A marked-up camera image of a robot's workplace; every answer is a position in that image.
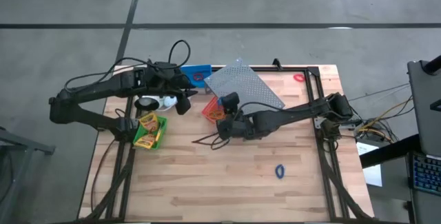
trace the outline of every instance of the keyboard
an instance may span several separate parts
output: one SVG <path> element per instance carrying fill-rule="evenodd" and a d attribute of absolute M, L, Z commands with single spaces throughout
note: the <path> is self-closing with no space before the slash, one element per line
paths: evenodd
<path fill-rule="evenodd" d="M 441 196 L 441 160 L 412 154 L 413 188 Z"/>

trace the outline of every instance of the perforated metal sheet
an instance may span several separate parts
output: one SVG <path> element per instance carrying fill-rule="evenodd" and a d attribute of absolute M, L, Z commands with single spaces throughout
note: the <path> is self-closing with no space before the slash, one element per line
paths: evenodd
<path fill-rule="evenodd" d="M 213 73 L 204 81 L 217 97 L 236 92 L 240 99 L 239 106 L 251 101 L 266 103 L 277 108 L 285 106 L 263 80 L 247 64 L 243 63 L 242 59 L 235 60 L 233 64 Z M 246 105 L 243 108 L 244 114 L 260 110 L 272 109 L 257 104 Z"/>

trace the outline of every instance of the gray metal stand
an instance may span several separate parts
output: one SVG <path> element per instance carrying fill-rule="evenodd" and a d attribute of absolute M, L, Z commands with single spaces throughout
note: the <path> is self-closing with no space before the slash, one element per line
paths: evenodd
<path fill-rule="evenodd" d="M 25 177 L 26 170 L 30 164 L 32 158 L 32 153 L 35 150 L 44 152 L 46 155 L 52 155 L 55 150 L 55 146 L 44 145 L 36 141 L 31 141 L 15 134 L 11 134 L 6 130 L 0 129 L 0 145 L 6 149 L 22 150 L 24 156 L 21 159 L 20 165 L 18 165 L 17 173 L 13 175 L 12 185 L 8 192 L 6 192 L 6 197 L 0 205 L 0 224 L 9 223 L 10 215 L 13 207 L 17 201 L 20 188 Z"/>

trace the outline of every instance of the wooden tabletop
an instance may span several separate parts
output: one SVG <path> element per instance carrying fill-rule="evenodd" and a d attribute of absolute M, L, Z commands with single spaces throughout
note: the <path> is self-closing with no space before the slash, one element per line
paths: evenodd
<path fill-rule="evenodd" d="M 325 95 L 343 93 L 337 67 L 318 67 Z M 295 72 L 258 74 L 286 108 L 308 102 L 306 85 L 293 79 Z M 212 151 L 209 146 L 191 143 L 216 131 L 215 125 L 201 114 L 212 97 L 202 91 L 193 96 L 192 108 L 182 116 L 174 108 L 157 113 L 167 118 L 167 131 L 158 150 L 136 151 L 125 220 L 328 221 L 312 120 L 282 126 L 262 140 L 232 139 L 229 145 Z M 114 109 L 124 110 L 126 102 L 108 98 L 105 115 L 116 117 Z M 109 132 L 98 137 L 79 217 L 90 213 L 92 180 L 112 140 Z M 343 183 L 357 204 L 373 216 L 355 141 L 342 138 L 338 142 Z M 110 186 L 117 146 L 115 142 L 110 148 L 96 181 L 95 205 Z M 285 166 L 283 179 L 274 174 L 278 164 Z M 116 213 L 120 196 L 117 195 Z M 335 188 L 333 198 L 338 206 Z"/>

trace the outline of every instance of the gray concrete floor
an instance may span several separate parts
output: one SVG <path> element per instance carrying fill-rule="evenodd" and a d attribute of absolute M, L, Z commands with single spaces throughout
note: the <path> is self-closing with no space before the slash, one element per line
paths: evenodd
<path fill-rule="evenodd" d="M 440 0 L 139 0 L 135 23 L 441 22 Z M 124 23 L 131 0 L 7 0 L 0 23 Z M 106 71 L 113 64 L 122 30 L 0 30 L 0 125 L 56 145 L 52 157 L 37 155 L 14 219 L 31 223 L 76 217 L 97 136 L 88 126 L 49 121 L 48 98 L 66 80 Z M 192 46 L 189 64 L 337 64 L 349 98 L 408 81 L 406 62 L 439 55 L 441 29 L 364 30 L 133 30 L 126 56 L 164 61 L 177 39 Z M 183 58 L 177 50 L 175 59 Z M 406 100 L 410 89 L 354 101 L 365 117 Z M 102 112 L 104 101 L 85 104 Z M 415 134 L 413 114 L 390 121 L 400 137 Z M 380 219 L 400 221 L 400 203 L 373 197 Z"/>

